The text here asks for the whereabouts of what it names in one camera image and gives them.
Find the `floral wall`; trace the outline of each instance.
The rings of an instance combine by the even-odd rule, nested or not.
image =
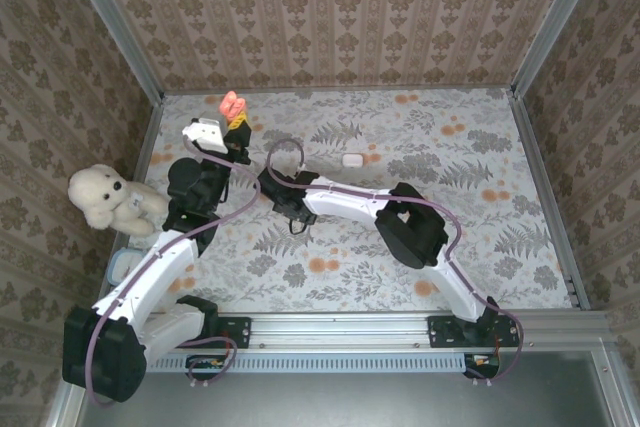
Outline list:
[[[553,0],[117,0],[165,91],[508,84]]]
[[[593,307],[638,388],[640,0],[580,0],[525,100]]]
[[[150,109],[89,0],[0,0],[0,426],[46,414],[63,319],[108,260],[112,234],[87,228],[68,178],[132,174]]]

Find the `white teddy bear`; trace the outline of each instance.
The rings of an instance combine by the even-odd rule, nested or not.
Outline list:
[[[165,214],[168,201],[151,187],[127,182],[107,165],[97,164],[83,169],[69,180],[69,199],[84,212],[94,229],[112,227],[135,237],[151,235],[155,228],[141,219],[147,212]]]

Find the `table surface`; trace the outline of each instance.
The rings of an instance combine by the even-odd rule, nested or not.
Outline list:
[[[412,184],[454,212],[464,234],[456,251],[479,289],[507,308],[569,308],[552,240],[504,89],[252,93],[247,99],[256,174],[280,138],[304,144],[307,170],[368,188]],[[215,117],[221,95],[168,96],[147,183],[166,193],[171,163],[188,156],[181,131]],[[344,153],[365,165],[346,169]],[[293,148],[274,166],[293,174]],[[253,190],[232,175],[228,214]],[[222,312],[416,311],[447,309],[424,273],[396,262],[377,231],[322,217],[293,236],[262,198],[218,229],[213,243],[167,292],[213,300]],[[152,219],[158,227],[160,218]],[[450,238],[454,230],[447,224]],[[147,249],[156,236],[135,239]]]

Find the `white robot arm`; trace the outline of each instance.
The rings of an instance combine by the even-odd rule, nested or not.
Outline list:
[[[217,122],[195,120],[183,134],[202,152],[227,162],[249,163],[246,147],[250,132],[246,122],[241,122],[222,136]],[[74,309],[65,321],[63,378],[67,382],[85,386],[89,338],[99,322],[104,326],[95,345],[94,390],[120,402],[133,395],[147,365],[188,340],[220,333],[217,306],[191,296],[180,299],[167,313],[151,321],[149,318],[172,282],[209,246],[215,229],[184,238],[161,255],[160,249],[178,236],[218,218],[214,212],[226,195],[229,173],[229,168],[207,160],[185,158],[172,165],[169,215],[156,244],[117,288],[92,309]],[[419,203],[382,198],[393,195],[422,199],[413,187],[399,183],[394,189],[364,189],[338,184],[307,171],[300,172],[295,179],[278,172],[275,175],[298,185],[325,188],[288,188],[265,169],[258,180],[262,193],[274,202],[275,212],[305,226],[313,224],[319,215],[336,215],[377,229],[398,261],[411,268],[424,269],[425,278],[448,300],[469,342],[473,344],[474,339],[485,338],[493,328],[496,313],[478,300],[471,280],[466,276],[461,278],[464,274],[452,268],[445,258],[448,236],[442,217],[431,207]],[[359,197],[358,193],[371,198]],[[153,264],[148,266],[153,258],[156,258]]]

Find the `white casing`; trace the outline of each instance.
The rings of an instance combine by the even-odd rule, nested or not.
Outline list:
[[[453,315],[468,322],[477,322],[484,312],[485,305],[464,285],[456,271],[445,259],[444,252],[443,247],[438,254],[438,265],[425,267],[422,272],[447,299]],[[474,283],[465,275],[464,270],[460,269],[460,271],[477,292]]]
[[[106,297],[100,299],[93,306],[97,309],[98,315],[104,315],[111,303],[118,297],[125,286],[131,282],[131,279],[143,267],[155,253],[160,250],[176,237],[182,235],[180,232],[170,230],[162,232],[160,237],[140,261],[138,266],[131,271],[125,280],[123,280],[115,289],[113,289]],[[167,289],[177,279],[186,268],[193,264],[198,258],[198,248],[196,242],[191,239],[183,239],[176,245],[165,252],[161,258],[157,259],[153,265],[140,277],[133,288],[127,293],[126,297],[120,300],[120,305],[109,315],[110,319],[118,320],[121,317],[127,319],[127,323],[133,327],[138,337],[142,332],[149,314],[158,304],[161,297],[166,294]]]
[[[356,192],[364,192],[374,195],[387,195],[389,189],[375,190],[354,187],[352,185],[339,184],[326,177],[318,177],[311,185],[327,185],[331,188],[342,187]],[[384,209],[386,200],[363,199],[355,195],[343,194],[334,190],[309,189],[304,196],[307,208],[316,215],[336,215],[345,219],[362,222],[370,229],[375,229],[376,213]]]
[[[145,346],[147,365],[152,365],[181,343],[196,338],[203,325],[204,314],[186,304],[175,304],[166,314],[147,322],[138,335],[140,344]]]
[[[224,145],[222,127],[220,122],[211,119],[199,119],[182,129],[182,135],[186,135],[191,142],[198,142],[203,150],[226,154],[227,146]]]

